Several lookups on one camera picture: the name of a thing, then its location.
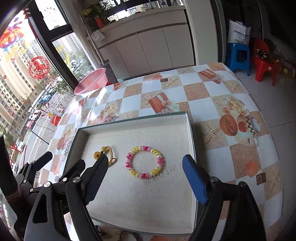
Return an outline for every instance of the cabinet door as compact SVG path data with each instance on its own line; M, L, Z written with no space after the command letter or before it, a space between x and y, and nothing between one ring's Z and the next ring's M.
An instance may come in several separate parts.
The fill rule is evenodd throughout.
M164 27L173 67L194 65L193 49L188 25Z
M151 71L172 68L172 61L162 28L138 34Z
M105 60L109 59L110 66L117 79L126 79L130 77L115 44L110 44L100 49L100 52Z
M151 72L137 35L119 40L115 45L131 77Z

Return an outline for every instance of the street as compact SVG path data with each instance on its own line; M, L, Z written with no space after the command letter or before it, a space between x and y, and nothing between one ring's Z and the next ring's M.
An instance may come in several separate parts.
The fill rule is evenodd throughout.
M57 105L62 104L66 109L71 100L72 97L67 94L63 96L59 93L55 93L49 101L50 107L46 108L43 106L42 109L46 112L52 112L62 116L62 113L57 111ZM54 136L56 128L56 126L49 122L49 118L46 114L45 116L40 116L40 118L36 121L33 127L33 132L49 143ZM17 156L16 161L19 165L19 169L22 168L25 163L31 163L32 161L38 159L47 151L48 144L38 138L34 133L28 131L24 137L23 142L26 146L24 151Z

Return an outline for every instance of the red plastic chair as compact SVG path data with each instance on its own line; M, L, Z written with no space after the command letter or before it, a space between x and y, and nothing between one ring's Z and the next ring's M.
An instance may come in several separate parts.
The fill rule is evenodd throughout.
M254 52L257 50L266 50L266 52L269 54L269 47L268 45L261 39L256 39L254 44ZM258 58L253 54L253 57L251 59L252 62L254 62L257 66L256 71L256 81L260 82L262 80L262 77L266 71L271 72L272 74L272 86L275 86L276 84L276 74L277 74L277 67L275 64L269 63L264 61L261 58Z

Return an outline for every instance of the white tray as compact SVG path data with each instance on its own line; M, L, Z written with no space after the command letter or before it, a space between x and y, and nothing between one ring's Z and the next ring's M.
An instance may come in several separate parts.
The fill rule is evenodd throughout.
M190 234L196 221L197 201L182 169L182 158L194 144L187 112L152 115L80 128L67 158L65 171L78 159L86 168L95 163L93 154L109 145L117 163L111 166L94 201L90 216L121 229L151 234ZM159 150L165 158L163 173L149 180L138 179L125 167L126 155L135 146ZM148 152L134 157L138 172L156 166Z

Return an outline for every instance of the checkered tablecloth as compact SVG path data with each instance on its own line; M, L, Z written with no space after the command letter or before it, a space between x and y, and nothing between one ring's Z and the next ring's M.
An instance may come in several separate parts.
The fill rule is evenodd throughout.
M248 91L220 63L150 74L76 96L50 142L53 160L42 169L39 184L58 181L78 128L175 111L187 111L193 130L203 136L206 158L201 165L209 175L249 185L268 240L273 240L282 209L276 148ZM228 204L224 202L216 239L222 233Z

